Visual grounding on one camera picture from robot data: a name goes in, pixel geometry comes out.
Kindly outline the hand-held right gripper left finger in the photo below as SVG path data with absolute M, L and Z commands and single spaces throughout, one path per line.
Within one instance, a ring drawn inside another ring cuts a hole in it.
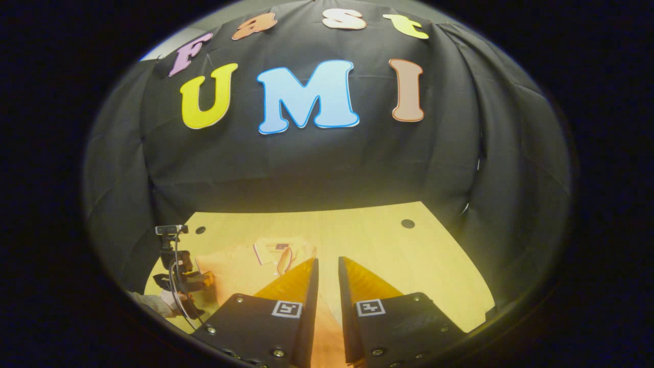
M 254 295 L 233 294 L 192 335 L 247 367 L 309 367 L 319 261 L 312 257 Z

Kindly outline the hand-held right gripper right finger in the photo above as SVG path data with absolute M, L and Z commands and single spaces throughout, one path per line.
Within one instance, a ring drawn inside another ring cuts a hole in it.
M 425 367 L 464 332 L 423 292 L 404 294 L 371 270 L 339 257 L 346 363 Z

